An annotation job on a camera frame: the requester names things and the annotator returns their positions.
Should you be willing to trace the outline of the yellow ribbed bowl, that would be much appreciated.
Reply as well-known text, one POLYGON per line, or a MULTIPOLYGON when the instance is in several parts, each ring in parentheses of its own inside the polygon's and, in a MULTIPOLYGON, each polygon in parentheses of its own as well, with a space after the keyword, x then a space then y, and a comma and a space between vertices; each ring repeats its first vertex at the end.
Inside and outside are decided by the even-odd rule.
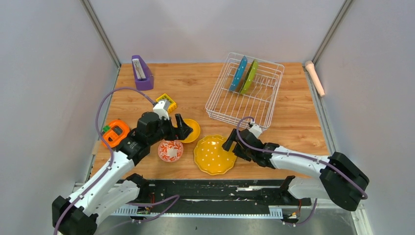
POLYGON ((190 133, 190 135, 185 139, 185 140, 181 140, 182 143, 191 143, 194 142, 195 140, 197 140, 197 138, 200 135, 201 132, 201 128, 200 125, 197 121, 190 119, 190 118, 185 118, 184 122, 192 128, 192 132, 190 133))

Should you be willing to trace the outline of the white orange patterned bowl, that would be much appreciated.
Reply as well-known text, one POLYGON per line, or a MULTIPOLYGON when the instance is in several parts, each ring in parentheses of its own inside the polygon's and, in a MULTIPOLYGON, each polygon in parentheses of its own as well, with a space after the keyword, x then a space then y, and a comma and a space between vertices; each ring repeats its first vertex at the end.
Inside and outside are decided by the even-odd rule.
POLYGON ((183 144, 178 141, 161 141, 158 147, 158 156, 164 162, 172 163, 181 158, 184 152, 183 144))

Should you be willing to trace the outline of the yellow dotted plate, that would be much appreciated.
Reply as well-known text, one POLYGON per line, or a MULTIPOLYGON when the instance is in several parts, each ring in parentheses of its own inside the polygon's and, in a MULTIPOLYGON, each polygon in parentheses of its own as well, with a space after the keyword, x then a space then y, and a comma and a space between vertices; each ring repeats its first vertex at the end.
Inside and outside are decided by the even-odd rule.
POLYGON ((237 156, 222 148, 227 139, 221 135, 208 135, 200 139, 194 150, 198 168, 209 175, 222 175, 234 167, 237 156))

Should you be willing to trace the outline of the white wire dish rack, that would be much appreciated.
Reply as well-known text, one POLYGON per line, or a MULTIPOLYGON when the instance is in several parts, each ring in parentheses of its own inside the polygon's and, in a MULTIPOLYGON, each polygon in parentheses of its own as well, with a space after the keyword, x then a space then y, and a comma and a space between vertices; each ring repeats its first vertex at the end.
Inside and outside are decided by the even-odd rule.
POLYGON ((284 65, 279 63, 230 52, 205 105, 208 116, 231 125, 239 124, 244 128, 248 126, 248 121, 242 121, 242 118, 253 117, 262 130, 267 130, 271 126, 284 69, 284 65), (238 87, 231 92, 229 87, 243 56, 247 57, 248 63, 238 87), (240 94, 254 59, 258 60, 255 78, 248 91, 240 94))

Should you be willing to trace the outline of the green dotted plate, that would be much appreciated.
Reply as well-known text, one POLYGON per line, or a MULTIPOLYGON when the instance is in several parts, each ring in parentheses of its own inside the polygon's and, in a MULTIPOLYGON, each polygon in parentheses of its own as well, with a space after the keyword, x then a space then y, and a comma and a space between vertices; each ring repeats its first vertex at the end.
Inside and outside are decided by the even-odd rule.
POLYGON ((246 74, 244 83, 242 85, 242 88, 240 89, 239 93, 240 94, 245 94, 249 87, 251 86, 251 83, 253 82, 254 78, 255 78, 255 74, 257 72, 257 68, 258 68, 258 60, 254 59, 253 62, 251 63, 249 70, 246 74))

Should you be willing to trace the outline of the blue dotted plate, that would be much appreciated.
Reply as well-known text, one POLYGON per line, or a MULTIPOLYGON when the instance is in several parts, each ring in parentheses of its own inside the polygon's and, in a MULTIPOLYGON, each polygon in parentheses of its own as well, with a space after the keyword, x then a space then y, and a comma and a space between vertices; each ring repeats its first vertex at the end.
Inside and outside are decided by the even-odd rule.
POLYGON ((238 68, 236 69, 236 72, 233 76, 233 80, 232 80, 231 85, 229 87, 229 91, 234 92, 236 90, 236 88, 238 87, 240 81, 242 80, 242 75, 245 71, 247 63, 248 63, 247 57, 243 56, 240 63, 239 63, 239 65, 238 65, 238 68))

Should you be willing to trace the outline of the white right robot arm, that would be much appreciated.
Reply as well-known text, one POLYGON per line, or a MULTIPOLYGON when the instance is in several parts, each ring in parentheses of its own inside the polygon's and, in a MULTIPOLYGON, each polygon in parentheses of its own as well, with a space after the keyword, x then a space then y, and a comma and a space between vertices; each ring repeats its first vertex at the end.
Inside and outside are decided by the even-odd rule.
POLYGON ((302 198, 330 199, 342 209, 355 211, 360 201, 368 198, 365 190, 369 178, 345 154, 305 154, 277 143, 263 143, 259 135, 260 131, 253 128, 233 129, 222 148, 261 167, 307 175, 307 179, 294 177, 279 191, 283 203, 290 205, 302 198))

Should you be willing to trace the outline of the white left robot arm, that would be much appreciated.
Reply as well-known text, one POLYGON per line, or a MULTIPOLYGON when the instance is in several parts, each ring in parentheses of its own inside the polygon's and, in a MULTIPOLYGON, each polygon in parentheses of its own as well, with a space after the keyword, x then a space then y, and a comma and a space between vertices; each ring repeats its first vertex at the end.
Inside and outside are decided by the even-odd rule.
POLYGON ((161 140, 186 139, 193 131, 179 114, 177 125, 170 118, 146 112, 136 128, 111 149, 110 159, 80 189, 68 197, 58 196, 52 203, 54 234, 93 235, 98 226, 122 205, 136 200, 145 202, 150 196, 148 182, 134 173, 116 189, 112 187, 128 171, 150 153, 151 146, 161 140))

